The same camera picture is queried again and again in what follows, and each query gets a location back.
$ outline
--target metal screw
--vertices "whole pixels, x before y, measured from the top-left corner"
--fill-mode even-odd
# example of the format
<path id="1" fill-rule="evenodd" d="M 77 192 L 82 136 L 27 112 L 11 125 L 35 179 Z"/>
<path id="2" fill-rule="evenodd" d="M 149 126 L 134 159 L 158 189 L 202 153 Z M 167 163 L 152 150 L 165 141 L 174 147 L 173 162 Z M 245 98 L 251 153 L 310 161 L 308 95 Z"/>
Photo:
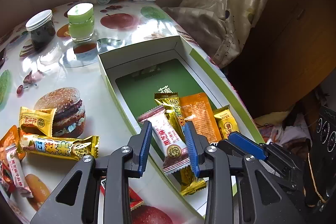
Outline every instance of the metal screw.
<path id="1" fill-rule="evenodd" d="M 92 160 L 92 156 L 90 156 L 90 155 L 85 155 L 84 157 L 83 157 L 83 162 L 89 162 L 89 161 L 91 161 Z"/>
<path id="2" fill-rule="evenodd" d="M 131 151 L 131 148 L 129 146 L 123 146 L 120 149 L 122 153 L 128 153 L 129 151 Z"/>
<path id="3" fill-rule="evenodd" d="M 253 155 L 250 155 L 250 154 L 247 154 L 247 155 L 245 155 L 245 159 L 247 160 L 247 161 L 254 161 L 254 156 Z"/>
<path id="4" fill-rule="evenodd" d="M 209 145 L 207 147 L 208 152 L 216 152 L 217 151 L 217 147 L 213 146 L 213 145 Z"/>

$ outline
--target logo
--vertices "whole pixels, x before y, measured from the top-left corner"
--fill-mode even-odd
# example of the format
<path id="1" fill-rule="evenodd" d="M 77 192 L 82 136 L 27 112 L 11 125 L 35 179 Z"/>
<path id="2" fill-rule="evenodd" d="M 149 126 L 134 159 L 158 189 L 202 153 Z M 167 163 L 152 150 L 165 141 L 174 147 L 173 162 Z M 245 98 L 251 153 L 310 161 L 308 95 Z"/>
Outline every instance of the logo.
<path id="1" fill-rule="evenodd" d="M 172 144 L 167 148 L 167 153 L 169 157 L 177 158 L 181 155 L 182 150 L 178 145 Z"/>
<path id="2" fill-rule="evenodd" d="M 89 154 L 89 150 L 88 150 L 88 148 L 87 148 L 86 145 L 83 144 L 83 143 L 76 143 L 76 144 L 73 146 L 72 150 L 73 150 L 73 153 L 74 153 L 76 156 L 80 157 L 80 158 L 82 158 L 82 157 L 84 157 L 85 155 Z"/>
<path id="3" fill-rule="evenodd" d="M 179 104 L 179 101 L 177 101 L 176 99 L 170 99 L 169 102 L 172 104 L 172 105 L 175 105 L 177 106 Z"/>
<path id="4" fill-rule="evenodd" d="M 225 128 L 225 131 L 226 131 L 227 133 L 231 133 L 231 132 L 233 132 L 233 129 L 232 129 L 232 123 L 230 123 L 230 122 L 226 122 L 226 123 L 224 124 L 224 128 Z"/>
<path id="5" fill-rule="evenodd" d="M 38 127 L 44 127 L 44 120 L 43 119 L 38 119 L 37 120 L 37 126 Z"/>

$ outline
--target glass jar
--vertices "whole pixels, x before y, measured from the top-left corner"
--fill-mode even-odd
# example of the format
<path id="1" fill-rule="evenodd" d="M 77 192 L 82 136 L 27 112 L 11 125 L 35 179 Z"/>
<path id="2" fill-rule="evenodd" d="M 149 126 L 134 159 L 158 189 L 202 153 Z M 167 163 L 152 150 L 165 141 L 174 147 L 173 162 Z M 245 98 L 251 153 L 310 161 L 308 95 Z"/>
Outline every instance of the glass jar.
<path id="1" fill-rule="evenodd" d="M 35 50 L 43 49 L 56 34 L 53 12 L 45 10 L 34 15 L 26 23 L 26 29 L 30 33 L 31 42 Z"/>
<path id="2" fill-rule="evenodd" d="M 79 3 L 68 11 L 69 34 L 73 41 L 90 39 L 95 28 L 93 4 Z"/>

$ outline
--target table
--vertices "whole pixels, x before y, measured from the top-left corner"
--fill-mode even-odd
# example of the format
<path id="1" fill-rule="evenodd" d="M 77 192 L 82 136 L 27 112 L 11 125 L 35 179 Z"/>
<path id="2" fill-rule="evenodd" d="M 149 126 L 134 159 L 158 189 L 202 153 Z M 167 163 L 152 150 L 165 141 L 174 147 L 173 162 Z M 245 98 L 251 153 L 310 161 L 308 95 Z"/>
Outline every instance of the table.
<path id="1" fill-rule="evenodd" d="M 21 106 L 33 108 L 36 101 L 46 93 L 72 86 L 80 91 L 85 105 L 86 122 L 80 138 L 99 135 L 99 156 L 105 156 L 127 144 L 131 134 L 101 78 L 97 54 L 132 43 L 173 35 L 182 35 L 187 41 L 195 42 L 153 2 L 124 1 L 113 5 L 95 5 L 95 33 L 92 40 L 85 46 L 75 44 L 68 35 L 66 17 L 67 11 L 75 4 L 76 2 L 72 2 L 52 9 L 56 35 L 39 53 L 31 46 L 30 35 L 25 29 L 26 22 L 19 24 L 1 38 L 0 50 L 6 45 L 6 59 L 0 68 L 0 74 L 8 70 L 10 81 L 4 100 L 0 104 L 0 136 L 13 124 L 18 125 Z M 16 89 L 23 84 L 23 79 L 30 71 L 37 79 L 36 85 L 28 85 L 22 94 L 17 95 Z M 25 175 L 36 175 L 50 191 L 75 163 L 72 160 L 34 154 L 26 155 L 21 162 Z M 163 179 L 162 174 L 156 174 L 152 165 L 147 165 L 143 178 L 131 179 L 130 186 L 146 204 L 160 208 L 173 221 L 174 217 L 184 221 L 192 219 L 193 223 L 203 221 L 178 195 L 172 184 Z M 14 192 L 11 200 L 17 203 L 28 220 L 33 217 L 35 210 L 26 198 Z M 99 218 L 101 221 L 102 210 L 99 211 Z"/>

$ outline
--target cable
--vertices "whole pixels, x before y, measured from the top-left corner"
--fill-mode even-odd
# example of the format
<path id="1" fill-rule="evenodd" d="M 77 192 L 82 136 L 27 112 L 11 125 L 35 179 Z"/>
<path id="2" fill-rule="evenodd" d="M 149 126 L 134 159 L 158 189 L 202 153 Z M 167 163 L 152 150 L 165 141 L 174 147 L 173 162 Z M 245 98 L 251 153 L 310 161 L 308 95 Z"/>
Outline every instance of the cable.
<path id="1" fill-rule="evenodd" d="M 309 168 L 310 168 L 310 174 L 311 174 L 311 178 L 313 179 L 313 184 L 314 184 L 314 188 L 315 188 L 315 193 L 319 196 L 320 200 L 323 203 L 326 203 L 326 201 L 323 199 L 323 197 L 320 195 L 319 191 L 316 188 L 316 184 L 315 184 L 315 179 L 314 179 L 314 175 L 313 175 L 313 170 L 311 168 L 311 164 L 310 164 L 310 157 L 309 157 L 309 153 L 308 153 L 308 162 L 309 162 Z"/>

